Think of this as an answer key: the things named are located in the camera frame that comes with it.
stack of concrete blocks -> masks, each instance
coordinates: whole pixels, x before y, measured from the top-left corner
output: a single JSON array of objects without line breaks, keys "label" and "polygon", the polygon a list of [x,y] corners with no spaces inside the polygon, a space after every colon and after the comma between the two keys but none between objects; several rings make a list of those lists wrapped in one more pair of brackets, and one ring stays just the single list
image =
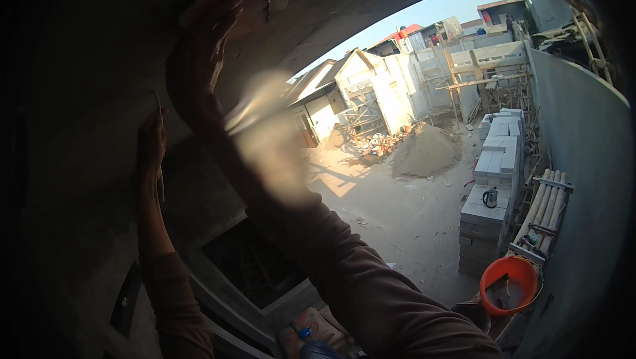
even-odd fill
[{"label": "stack of concrete blocks", "polygon": [[479,144],[480,148],[483,145],[483,142],[488,137],[488,132],[490,131],[490,119],[492,118],[492,114],[485,114],[481,122],[479,122],[479,127],[477,127],[477,132],[479,133]]},{"label": "stack of concrete blocks", "polygon": [[[493,114],[484,130],[487,135],[474,169],[475,184],[459,221],[459,271],[475,276],[481,276],[507,244],[503,239],[513,215],[523,161],[523,111],[502,109]],[[491,209],[481,197],[493,187],[497,187],[497,207]]]},{"label": "stack of concrete blocks", "polygon": [[459,272],[481,276],[499,256],[505,220],[511,211],[510,188],[497,188],[497,207],[488,208],[481,200],[488,185],[474,185],[459,220]]}]

hand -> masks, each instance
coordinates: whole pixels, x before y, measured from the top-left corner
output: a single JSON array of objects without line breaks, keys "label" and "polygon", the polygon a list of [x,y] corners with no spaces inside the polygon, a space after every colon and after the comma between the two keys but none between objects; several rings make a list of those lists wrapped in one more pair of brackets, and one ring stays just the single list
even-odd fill
[{"label": "hand", "polygon": [[167,132],[163,127],[163,116],[168,114],[168,108],[161,108],[161,112],[153,112],[144,122],[137,133],[137,178],[139,182],[159,179],[159,167],[165,156]]},{"label": "hand", "polygon": [[165,84],[174,109],[195,132],[223,130],[214,86],[223,68],[226,36],[242,12],[242,0],[215,0],[172,49]]}]

sky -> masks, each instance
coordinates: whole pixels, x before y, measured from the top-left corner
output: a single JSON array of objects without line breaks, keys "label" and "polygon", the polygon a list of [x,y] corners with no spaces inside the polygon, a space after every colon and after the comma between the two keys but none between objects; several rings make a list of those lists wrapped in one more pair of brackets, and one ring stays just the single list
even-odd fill
[{"label": "sky", "polygon": [[427,26],[452,16],[457,16],[460,23],[465,23],[480,17],[477,14],[478,5],[497,1],[499,0],[423,0],[386,17],[384,20],[376,22],[367,29],[346,39],[328,53],[307,65],[295,76],[304,74],[328,58],[339,60],[345,56],[347,50],[356,47],[363,49],[376,43],[378,40],[395,32],[396,26],[409,26],[411,24]]}]

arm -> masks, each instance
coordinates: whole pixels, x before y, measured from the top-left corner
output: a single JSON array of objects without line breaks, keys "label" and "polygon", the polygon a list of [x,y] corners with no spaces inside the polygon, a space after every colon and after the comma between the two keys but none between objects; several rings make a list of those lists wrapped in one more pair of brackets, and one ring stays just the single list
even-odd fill
[{"label": "arm", "polygon": [[[217,5],[179,40],[166,62],[166,86],[177,113],[213,149],[261,233],[298,262],[333,315],[372,356],[500,357],[492,339],[468,319],[429,299],[408,278],[388,268],[319,195],[307,191],[310,200],[303,208],[286,208],[243,163],[223,129],[214,97],[225,36],[240,12],[237,4],[240,1],[230,0]],[[197,66],[192,55],[197,52],[212,62]],[[205,72],[210,66],[214,69]]]},{"label": "arm", "polygon": [[164,358],[213,358],[211,337],[189,284],[189,273],[163,224],[156,183],[165,153],[162,109],[137,138],[137,240],[139,264]]}]

debris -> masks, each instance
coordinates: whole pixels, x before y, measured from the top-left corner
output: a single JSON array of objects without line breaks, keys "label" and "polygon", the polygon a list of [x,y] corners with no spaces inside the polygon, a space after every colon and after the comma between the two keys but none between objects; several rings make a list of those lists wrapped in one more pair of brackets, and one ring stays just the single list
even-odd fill
[{"label": "debris", "polygon": [[374,135],[366,137],[358,137],[355,146],[360,151],[361,155],[376,155],[378,157],[383,156],[385,153],[391,153],[393,146],[398,142],[404,141],[409,136],[409,132],[397,132],[393,135],[387,136],[381,132],[376,132]]}]

